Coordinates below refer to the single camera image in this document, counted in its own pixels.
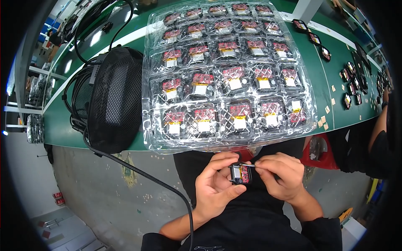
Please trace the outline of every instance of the floor paint stain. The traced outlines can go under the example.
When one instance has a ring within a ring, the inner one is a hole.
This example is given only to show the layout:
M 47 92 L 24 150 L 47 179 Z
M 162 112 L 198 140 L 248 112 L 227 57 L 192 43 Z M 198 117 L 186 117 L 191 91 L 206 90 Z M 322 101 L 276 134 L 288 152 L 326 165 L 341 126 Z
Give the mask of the floor paint stain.
M 115 156 L 127 164 L 134 165 L 133 160 L 131 159 L 129 153 L 123 152 L 123 153 L 117 153 Z M 133 187 L 135 184 L 137 184 L 137 174 L 133 171 L 128 169 L 127 167 L 120 165 L 121 166 L 121 173 L 123 174 L 123 179 L 127 183 L 127 186 L 129 188 Z

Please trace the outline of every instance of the black mesh bag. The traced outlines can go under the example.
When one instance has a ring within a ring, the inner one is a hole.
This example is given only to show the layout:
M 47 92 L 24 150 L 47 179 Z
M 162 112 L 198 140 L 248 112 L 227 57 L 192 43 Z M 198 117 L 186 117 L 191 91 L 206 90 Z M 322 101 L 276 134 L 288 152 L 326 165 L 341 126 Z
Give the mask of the black mesh bag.
M 142 58 L 138 51 L 118 46 L 99 66 L 87 122 L 93 148 L 120 153 L 133 142 L 142 123 Z

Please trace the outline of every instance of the red stool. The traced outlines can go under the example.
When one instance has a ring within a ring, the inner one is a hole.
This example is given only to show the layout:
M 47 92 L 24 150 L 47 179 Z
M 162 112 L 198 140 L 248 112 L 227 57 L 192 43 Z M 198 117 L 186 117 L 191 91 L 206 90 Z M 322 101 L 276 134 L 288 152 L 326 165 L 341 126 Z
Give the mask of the red stool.
M 303 157 L 300 159 L 300 162 L 303 165 L 310 167 L 318 167 L 323 169 L 339 169 L 339 167 L 336 166 L 334 155 L 332 154 L 332 148 L 331 145 L 329 144 L 327 135 L 325 133 L 322 133 L 314 135 L 314 137 L 320 137 L 325 140 L 327 144 L 327 151 L 322 152 L 318 160 L 312 160 L 310 159 L 310 142 L 309 142 L 303 151 Z

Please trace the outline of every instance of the power cord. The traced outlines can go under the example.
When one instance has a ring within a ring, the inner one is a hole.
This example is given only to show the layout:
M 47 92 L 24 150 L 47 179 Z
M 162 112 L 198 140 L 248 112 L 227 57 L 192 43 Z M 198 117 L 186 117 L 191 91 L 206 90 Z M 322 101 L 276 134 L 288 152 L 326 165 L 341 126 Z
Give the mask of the power cord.
M 123 1 L 126 2 L 126 3 L 128 3 L 128 5 L 130 6 L 130 10 L 131 10 L 131 12 L 130 12 L 130 17 L 128 18 L 128 20 L 123 24 L 123 26 L 116 32 L 116 34 L 115 34 L 114 37 L 112 38 L 112 41 L 110 42 L 110 45 L 109 45 L 109 51 L 112 49 L 112 44 L 113 44 L 113 41 L 115 40 L 115 38 L 117 37 L 117 34 L 131 21 L 131 18 L 133 17 L 133 14 L 134 14 L 134 5 L 133 5 L 133 3 L 132 3 L 130 0 L 123 0 Z M 82 24 L 82 22 L 80 22 L 80 23 L 78 24 L 77 29 L 76 29 L 76 32 L 75 32 L 75 34 L 74 34 L 74 49 L 75 49 L 75 52 L 76 52 L 78 58 L 79 58 L 82 62 L 84 62 L 85 64 L 88 64 L 88 65 L 100 65 L 102 62 L 86 61 L 86 60 L 81 56 L 81 54 L 78 52 L 77 41 L 78 41 L 78 36 L 79 36 L 79 34 L 80 34 L 80 32 L 81 32 L 81 24 Z
M 187 211 L 189 212 L 189 219 L 190 219 L 190 249 L 189 249 L 189 250 L 191 251 L 191 250 L 192 250 L 192 247 L 193 247 L 193 241 L 194 241 L 193 214 L 192 214 L 192 210 L 191 210 L 190 203 L 187 201 L 186 197 L 185 197 L 181 192 L 177 191 L 177 189 L 174 189 L 174 188 L 171 187 L 170 185 L 168 185 L 168 184 L 164 183 L 163 181 L 161 181 L 161 180 L 155 178 L 154 176 L 152 176 L 152 175 L 150 175 L 150 174 L 148 174 L 148 173 L 146 173 L 146 172 L 144 172 L 144 171 L 142 171 L 142 170 L 140 170 L 140 169 L 138 169 L 138 168 L 136 168 L 136 167 L 134 167 L 134 166 L 132 166 L 132 165 L 130 165 L 130 164 L 127 164 L 126 162 L 122 161 L 121 159 L 119 159 L 119 158 L 117 158 L 117 157 L 115 157 L 115 156 L 113 156 L 113 155 L 111 155 L 111 154 L 107 154 L 107 153 L 104 153 L 104 152 L 101 152 L 101 151 L 96 150 L 95 148 L 93 148 L 93 147 L 88 143 L 88 140 L 87 140 L 87 137 L 86 137 L 87 134 L 88 134 L 88 129 L 85 128 L 85 129 L 84 129 L 84 132 L 83 132 L 83 134 L 82 134 L 83 140 L 84 140 L 84 143 L 86 144 L 86 146 L 87 146 L 91 151 L 93 151 L 93 152 L 96 153 L 97 155 L 105 156 L 105 157 L 107 157 L 107 158 L 110 158 L 111 160 L 116 161 L 117 163 L 119 163 L 119 164 L 121 164 L 121 165 L 127 167 L 127 168 L 130 169 L 130 170 L 133 170 L 134 172 L 136 172 L 136 173 L 138 173 L 138 174 L 144 176 L 145 178 L 147 178 L 147 179 L 149 179 L 149 180 L 152 180 L 153 182 L 155 182 L 155 183 L 157 183 L 157 184 L 163 186 L 164 188 L 169 189 L 170 191 L 174 192 L 174 193 L 177 194 L 180 198 L 183 199 L 183 201 L 184 201 L 185 204 L 186 204 Z

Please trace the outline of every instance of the concrete floor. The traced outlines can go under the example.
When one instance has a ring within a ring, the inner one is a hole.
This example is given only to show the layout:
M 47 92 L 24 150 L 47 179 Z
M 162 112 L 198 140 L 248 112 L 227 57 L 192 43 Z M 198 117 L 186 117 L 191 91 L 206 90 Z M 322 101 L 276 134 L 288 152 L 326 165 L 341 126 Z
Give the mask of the concrete floor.
M 101 241 L 118 251 L 140 250 L 145 233 L 158 232 L 166 222 L 187 213 L 173 192 L 87 149 L 54 146 L 53 155 L 56 180 L 67 206 Z M 172 155 L 123 152 L 118 157 L 185 194 Z M 325 217 L 338 217 L 350 207 L 356 212 L 366 199 L 371 180 L 365 174 L 310 170 L 313 174 L 305 186 L 321 204 Z M 300 232 L 292 207 L 285 203 L 283 210 L 292 228 Z

